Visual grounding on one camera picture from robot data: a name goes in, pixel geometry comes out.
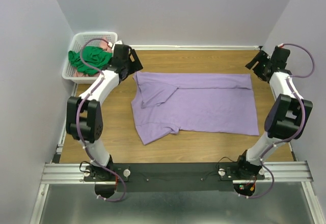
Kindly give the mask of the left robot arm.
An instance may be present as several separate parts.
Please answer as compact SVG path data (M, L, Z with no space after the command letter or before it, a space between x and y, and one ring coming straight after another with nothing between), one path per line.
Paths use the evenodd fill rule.
M96 167L96 176L102 181L109 180L114 172L112 157L100 139L103 131L101 106L115 87L142 68L132 47L115 44L108 67L99 71L99 76L85 92L67 101L66 132L83 146L90 164Z

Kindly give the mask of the pink t shirt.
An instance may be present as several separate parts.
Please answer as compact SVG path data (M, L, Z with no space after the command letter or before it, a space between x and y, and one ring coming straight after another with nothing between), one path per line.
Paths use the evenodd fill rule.
M96 46L96 47L100 47L100 48L102 48L104 51L107 51L107 52L111 52L111 53L113 53L113 50L107 47L107 44L108 44L109 42L106 42L106 41L107 41L106 39L104 39L104 41L103 41L103 40L100 40L98 46ZM81 73L78 73L77 71L75 72L75 76L77 76L77 77L82 77L82 76L85 76L85 77L91 77L91 76L86 76L86 75L83 75L83 74L81 74Z

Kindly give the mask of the white perforated plastic basket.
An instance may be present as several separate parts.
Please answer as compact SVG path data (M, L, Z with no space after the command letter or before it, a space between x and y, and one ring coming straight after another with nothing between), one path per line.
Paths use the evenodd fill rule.
M92 31L92 32L81 32L73 36L71 43L68 47L68 51L79 52L86 42L94 38L105 38L111 43L118 41L118 34L115 32L104 32L104 31ZM66 56L62 71L62 78L65 80L71 80L76 84L92 84L96 79L95 77L77 77L75 76L76 68L71 66L68 56Z

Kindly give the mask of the green t shirt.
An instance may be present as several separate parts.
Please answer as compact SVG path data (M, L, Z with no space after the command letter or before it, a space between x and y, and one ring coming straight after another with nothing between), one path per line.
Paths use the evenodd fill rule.
M113 54L111 52L104 51L100 47L87 46L83 49L84 61L87 64L94 66L100 70L102 70L109 64L112 55ZM86 76L94 76L98 73L97 70L90 68L81 61L80 52L75 52L72 50L69 51L68 60L70 62L70 65L74 67L78 73L81 73Z

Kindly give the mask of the aluminium extrusion rail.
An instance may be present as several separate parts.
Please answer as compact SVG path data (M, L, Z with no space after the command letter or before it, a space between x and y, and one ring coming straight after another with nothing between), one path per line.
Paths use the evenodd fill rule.
M312 182L308 163L305 161L293 162L266 162L265 166L273 173L275 182ZM44 166L41 184L87 184L80 169L83 164L49 163Z

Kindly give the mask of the purple t shirt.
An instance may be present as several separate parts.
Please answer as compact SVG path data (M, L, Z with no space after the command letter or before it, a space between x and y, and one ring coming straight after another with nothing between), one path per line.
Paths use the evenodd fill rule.
M258 136L249 74L137 72L131 102L144 145L180 130Z

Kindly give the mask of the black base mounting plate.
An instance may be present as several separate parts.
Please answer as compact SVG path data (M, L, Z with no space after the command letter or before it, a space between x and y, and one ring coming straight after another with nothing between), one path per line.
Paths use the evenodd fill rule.
M206 163L112 163L108 172L86 164L85 182L95 182L99 192L233 191L250 188L263 180L256 173L240 170L236 162Z

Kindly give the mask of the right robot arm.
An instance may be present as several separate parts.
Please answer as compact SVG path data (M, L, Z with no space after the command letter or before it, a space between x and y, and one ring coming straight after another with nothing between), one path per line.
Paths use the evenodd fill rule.
M312 111L313 103L300 95L293 83L296 76L286 69L289 46L279 44L271 55L260 50L246 64L247 69L270 85L275 102L265 119L264 134L238 158L234 172L240 179L257 176L278 147L300 138Z

